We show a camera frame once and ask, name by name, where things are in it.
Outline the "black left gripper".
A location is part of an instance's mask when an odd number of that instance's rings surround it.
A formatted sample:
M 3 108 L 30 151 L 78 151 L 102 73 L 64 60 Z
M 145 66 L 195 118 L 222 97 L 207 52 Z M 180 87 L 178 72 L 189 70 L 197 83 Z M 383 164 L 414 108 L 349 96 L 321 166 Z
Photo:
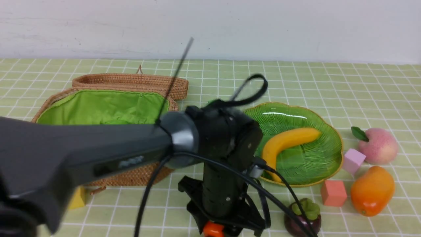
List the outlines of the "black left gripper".
M 190 197 L 187 211 L 201 235 L 206 223 L 214 222 L 225 226 L 225 237 L 238 237 L 245 228 L 260 237 L 266 224 L 247 189 L 242 178 L 210 164 L 204 165 L 202 180 L 185 176 L 178 183 L 178 190 Z

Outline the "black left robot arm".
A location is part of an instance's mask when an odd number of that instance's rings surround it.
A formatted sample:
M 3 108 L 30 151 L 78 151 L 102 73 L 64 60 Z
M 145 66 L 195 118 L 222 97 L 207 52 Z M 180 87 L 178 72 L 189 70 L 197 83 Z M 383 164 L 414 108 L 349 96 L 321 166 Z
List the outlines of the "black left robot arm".
M 257 122 L 221 106 L 170 111 L 155 124 L 43 125 L 1 117 L 1 236 L 55 233 L 75 188 L 155 162 L 170 169 L 205 163 L 203 180 L 184 177 L 179 190 L 200 231 L 211 221 L 230 236 L 266 228 L 245 202 Z

